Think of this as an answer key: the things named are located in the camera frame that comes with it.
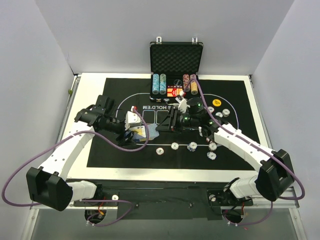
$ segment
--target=open black case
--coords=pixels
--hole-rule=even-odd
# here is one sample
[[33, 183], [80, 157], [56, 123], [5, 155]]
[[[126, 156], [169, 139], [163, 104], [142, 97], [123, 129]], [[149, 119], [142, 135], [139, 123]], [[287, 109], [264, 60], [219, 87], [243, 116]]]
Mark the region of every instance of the open black case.
[[[196, 74], [198, 79], [199, 66], [204, 44], [198, 42], [197, 37], [192, 38], [192, 42], [162, 42], [158, 36], [156, 41], [150, 42], [150, 65], [151, 65], [151, 85], [150, 100], [152, 102], [169, 102], [176, 98], [168, 94], [169, 91], [175, 93], [175, 89], [183, 89], [183, 75]], [[153, 94], [153, 74], [166, 75], [166, 93]], [[191, 91], [186, 92], [185, 98], [198, 97]]]

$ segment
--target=case lid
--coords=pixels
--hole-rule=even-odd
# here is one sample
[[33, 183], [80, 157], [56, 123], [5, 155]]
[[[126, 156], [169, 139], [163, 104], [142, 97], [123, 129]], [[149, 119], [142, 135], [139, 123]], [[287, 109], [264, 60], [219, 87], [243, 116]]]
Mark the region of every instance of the case lid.
[[199, 71], [202, 42], [150, 42], [152, 73], [197, 73]]

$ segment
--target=white wall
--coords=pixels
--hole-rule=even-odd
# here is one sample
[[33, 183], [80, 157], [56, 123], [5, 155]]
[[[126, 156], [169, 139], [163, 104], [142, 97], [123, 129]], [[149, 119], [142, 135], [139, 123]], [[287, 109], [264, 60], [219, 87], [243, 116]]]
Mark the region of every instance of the white wall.
[[[18, 166], [55, 143], [72, 81], [35, 2], [0, 1], [1, 188]], [[26, 171], [9, 185], [11, 201], [30, 202]], [[28, 211], [0, 200], [0, 239], [20, 239]]]
[[75, 73], [149, 73], [149, 42], [204, 42], [200, 73], [252, 74], [294, 0], [36, 0]]
[[308, 239], [319, 239], [320, 1], [295, 0], [253, 74], [272, 145], [287, 150], [305, 186]]

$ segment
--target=case latch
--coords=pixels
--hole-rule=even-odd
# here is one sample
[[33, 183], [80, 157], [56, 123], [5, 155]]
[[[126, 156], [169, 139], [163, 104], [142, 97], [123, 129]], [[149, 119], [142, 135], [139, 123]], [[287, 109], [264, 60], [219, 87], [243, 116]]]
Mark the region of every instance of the case latch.
[[194, 36], [192, 38], [192, 44], [198, 44], [198, 37]]
[[162, 37], [157, 36], [155, 42], [156, 42], [156, 44], [161, 44], [161, 42], [162, 42]]

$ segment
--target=white poker chip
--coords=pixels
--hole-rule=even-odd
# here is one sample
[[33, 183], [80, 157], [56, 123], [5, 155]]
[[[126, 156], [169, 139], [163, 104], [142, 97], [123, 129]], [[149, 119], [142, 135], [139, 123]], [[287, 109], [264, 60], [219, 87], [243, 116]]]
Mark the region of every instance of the white poker chip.
[[172, 148], [173, 150], [177, 150], [177, 149], [179, 148], [179, 144], [176, 143], [176, 142], [173, 142], [173, 143], [171, 144], [171, 148]]
[[215, 160], [217, 158], [217, 154], [215, 154], [213, 151], [208, 151], [206, 156], [211, 160]]
[[217, 149], [217, 144], [215, 142], [211, 142], [209, 144], [209, 150], [210, 151], [215, 151]]
[[223, 109], [223, 110], [222, 110], [222, 115], [223, 115], [224, 117], [228, 117], [228, 116], [230, 115], [230, 110], [229, 110], [229, 109]]
[[159, 148], [156, 149], [156, 154], [162, 155], [164, 153], [165, 153], [165, 150], [162, 147], [159, 147]]
[[221, 112], [217, 112], [216, 114], [215, 114], [216, 116], [218, 116], [218, 117], [220, 117], [220, 118], [222, 118], [224, 115], [221, 113]]
[[192, 141], [188, 144], [188, 146], [186, 146], [186, 148], [190, 151], [190, 152], [194, 152], [197, 149], [197, 144]]
[[215, 109], [212, 106], [209, 106], [208, 109], [209, 109], [210, 113], [213, 113], [215, 111]]

